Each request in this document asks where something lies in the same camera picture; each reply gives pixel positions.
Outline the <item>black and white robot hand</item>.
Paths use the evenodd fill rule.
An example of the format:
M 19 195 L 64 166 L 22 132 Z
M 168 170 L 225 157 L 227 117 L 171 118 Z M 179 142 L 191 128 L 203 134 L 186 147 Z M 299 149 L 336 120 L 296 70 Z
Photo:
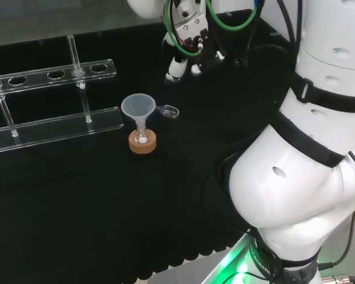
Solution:
M 225 53 L 208 27 L 201 27 L 192 35 L 183 35 L 182 32 L 182 28 L 169 27 L 163 39 L 164 43 L 175 48 L 165 75 L 168 81 L 178 82 L 187 73 L 200 77 L 225 62 Z

